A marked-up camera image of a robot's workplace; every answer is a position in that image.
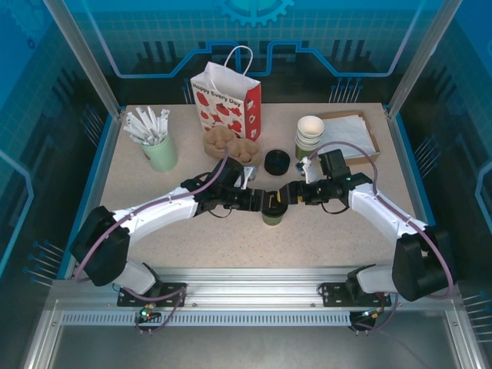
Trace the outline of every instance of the black lid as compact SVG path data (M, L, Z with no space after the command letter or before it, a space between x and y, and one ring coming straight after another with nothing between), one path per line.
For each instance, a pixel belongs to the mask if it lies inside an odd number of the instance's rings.
M271 175L284 175L289 169L291 158L282 150L272 150L264 157L264 168Z
M263 215L267 217L277 218L281 217L287 211L288 205L277 200L277 192L270 191L267 192L268 197L268 209L264 209L261 211Z

